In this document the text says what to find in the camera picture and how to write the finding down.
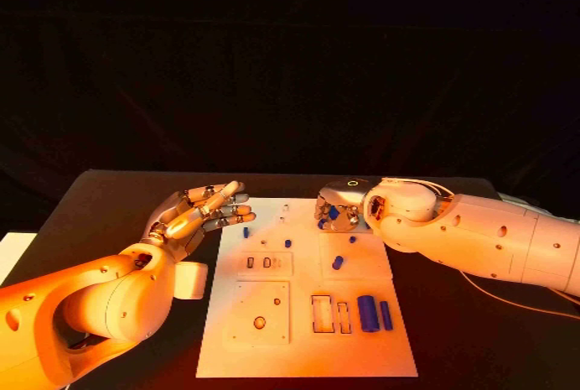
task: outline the dark table surface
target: dark table surface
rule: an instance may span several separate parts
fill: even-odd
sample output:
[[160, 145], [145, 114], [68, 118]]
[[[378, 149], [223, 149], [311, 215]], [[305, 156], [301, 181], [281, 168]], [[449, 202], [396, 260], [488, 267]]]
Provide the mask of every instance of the dark table surface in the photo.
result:
[[[148, 214], [175, 190], [236, 179], [246, 183], [250, 196], [314, 198], [335, 178], [340, 176], [89, 170], [76, 179], [4, 286], [116, 254], [138, 241]], [[483, 179], [429, 180], [456, 193], [498, 198]], [[456, 270], [416, 253], [391, 249], [396, 293], [419, 377], [196, 379], [220, 237], [220, 232], [210, 232], [188, 257], [210, 267], [206, 298], [174, 299], [170, 316], [152, 337], [82, 377], [70, 390], [576, 387], [580, 322], [502, 303], [466, 283]], [[547, 289], [483, 278], [478, 284], [515, 302], [577, 314], [571, 303]]]

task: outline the black backdrop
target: black backdrop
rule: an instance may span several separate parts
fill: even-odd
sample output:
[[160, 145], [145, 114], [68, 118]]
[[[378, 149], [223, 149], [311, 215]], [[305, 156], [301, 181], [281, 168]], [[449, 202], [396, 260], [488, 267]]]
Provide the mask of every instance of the black backdrop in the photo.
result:
[[478, 176], [577, 218], [578, 3], [0, 0], [3, 229], [91, 168]]

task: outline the robotic arm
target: robotic arm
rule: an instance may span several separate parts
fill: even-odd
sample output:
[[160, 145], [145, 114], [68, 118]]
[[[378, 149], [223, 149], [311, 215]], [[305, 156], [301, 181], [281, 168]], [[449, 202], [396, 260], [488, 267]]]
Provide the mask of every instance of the robotic arm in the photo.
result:
[[348, 231], [363, 216], [400, 252], [478, 275], [580, 296], [580, 226], [498, 200], [455, 195], [432, 182], [383, 178], [329, 183], [319, 191], [319, 228]]
[[[207, 266], [183, 262], [206, 231], [252, 221], [243, 184], [177, 192], [155, 209], [140, 243], [0, 289], [0, 388], [57, 389], [158, 330], [173, 298], [200, 299]], [[69, 345], [56, 328], [86, 333]]]

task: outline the blue block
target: blue block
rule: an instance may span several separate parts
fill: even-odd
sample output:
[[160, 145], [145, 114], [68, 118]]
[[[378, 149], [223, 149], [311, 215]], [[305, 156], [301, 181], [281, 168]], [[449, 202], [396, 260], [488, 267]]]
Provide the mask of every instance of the blue block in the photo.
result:
[[393, 321], [390, 320], [390, 313], [389, 313], [389, 303], [387, 301], [381, 300], [378, 305], [380, 305], [380, 314], [383, 315], [384, 330], [393, 330]]
[[374, 306], [374, 297], [363, 295], [357, 298], [360, 326], [364, 333], [376, 333], [380, 330], [377, 308]]
[[342, 256], [337, 256], [335, 257], [335, 262], [332, 263], [332, 269], [338, 270], [342, 266], [342, 261], [344, 261], [344, 257]]
[[329, 206], [329, 212], [328, 212], [328, 217], [334, 221], [338, 216], [341, 215], [341, 212], [337, 210], [334, 206]]

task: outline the white peg board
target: white peg board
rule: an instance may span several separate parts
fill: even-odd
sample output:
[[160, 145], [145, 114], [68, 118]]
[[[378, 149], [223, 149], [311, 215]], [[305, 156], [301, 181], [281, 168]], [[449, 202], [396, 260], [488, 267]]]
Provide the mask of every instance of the white peg board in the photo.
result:
[[[223, 229], [197, 377], [417, 376], [383, 242], [364, 227], [321, 231], [314, 204], [250, 198], [256, 220]], [[312, 295], [331, 297], [334, 333], [312, 332]], [[361, 331], [361, 295], [374, 297], [378, 318], [378, 302], [389, 302], [393, 330], [380, 318], [380, 331]], [[340, 329], [344, 302], [351, 334]]]

